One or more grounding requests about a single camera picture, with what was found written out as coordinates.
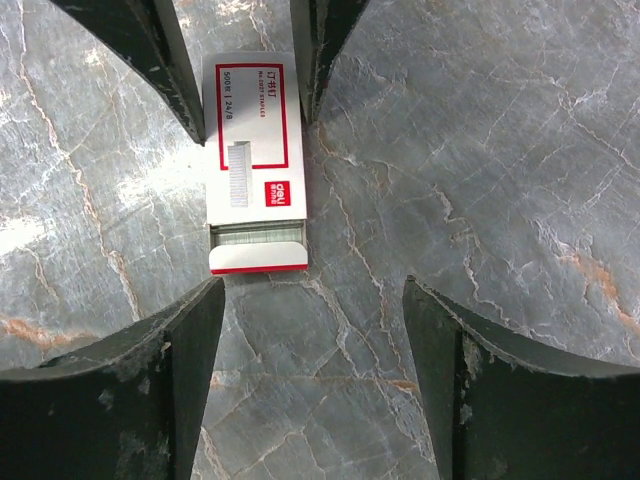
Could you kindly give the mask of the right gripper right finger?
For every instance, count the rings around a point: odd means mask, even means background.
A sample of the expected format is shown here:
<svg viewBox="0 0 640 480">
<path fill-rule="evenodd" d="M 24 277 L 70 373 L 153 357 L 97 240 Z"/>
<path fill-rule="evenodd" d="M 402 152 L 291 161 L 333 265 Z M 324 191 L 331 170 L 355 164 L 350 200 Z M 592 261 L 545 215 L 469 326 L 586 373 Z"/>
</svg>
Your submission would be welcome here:
<svg viewBox="0 0 640 480">
<path fill-rule="evenodd" d="M 408 278 L 404 323 L 443 479 L 635 479 L 639 371 L 559 350 Z"/>
</svg>

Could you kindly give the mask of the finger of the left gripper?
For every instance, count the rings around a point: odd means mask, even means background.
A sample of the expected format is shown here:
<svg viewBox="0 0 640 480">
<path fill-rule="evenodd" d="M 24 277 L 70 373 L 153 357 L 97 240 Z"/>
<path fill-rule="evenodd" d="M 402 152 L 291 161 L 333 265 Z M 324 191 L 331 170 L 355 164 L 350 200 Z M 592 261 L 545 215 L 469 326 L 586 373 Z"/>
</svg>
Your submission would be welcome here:
<svg viewBox="0 0 640 480">
<path fill-rule="evenodd" d="M 334 63 L 369 0 L 291 0 L 294 55 L 305 121 L 321 110 Z"/>
<path fill-rule="evenodd" d="M 143 78 L 192 140 L 206 141 L 200 93 L 171 1 L 54 0 Z"/>
</svg>

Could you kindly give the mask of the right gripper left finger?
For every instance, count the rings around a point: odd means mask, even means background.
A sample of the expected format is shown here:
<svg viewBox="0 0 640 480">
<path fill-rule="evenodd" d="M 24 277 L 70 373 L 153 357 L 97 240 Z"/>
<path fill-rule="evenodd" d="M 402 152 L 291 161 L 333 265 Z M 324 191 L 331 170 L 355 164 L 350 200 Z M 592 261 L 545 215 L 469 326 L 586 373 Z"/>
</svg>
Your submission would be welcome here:
<svg viewBox="0 0 640 480">
<path fill-rule="evenodd" d="M 224 307 L 212 277 L 97 342 L 2 371 L 2 478 L 190 478 Z"/>
</svg>

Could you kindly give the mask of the red white staple box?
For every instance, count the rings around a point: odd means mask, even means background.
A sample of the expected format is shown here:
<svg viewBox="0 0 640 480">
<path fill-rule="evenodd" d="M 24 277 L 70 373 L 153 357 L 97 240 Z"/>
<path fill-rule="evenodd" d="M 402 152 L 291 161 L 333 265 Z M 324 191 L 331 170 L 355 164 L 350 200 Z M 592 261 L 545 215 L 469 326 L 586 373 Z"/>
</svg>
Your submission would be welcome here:
<svg viewBox="0 0 640 480">
<path fill-rule="evenodd" d="M 203 105 L 211 273 L 306 269 L 307 196 L 293 54 L 209 57 Z"/>
</svg>

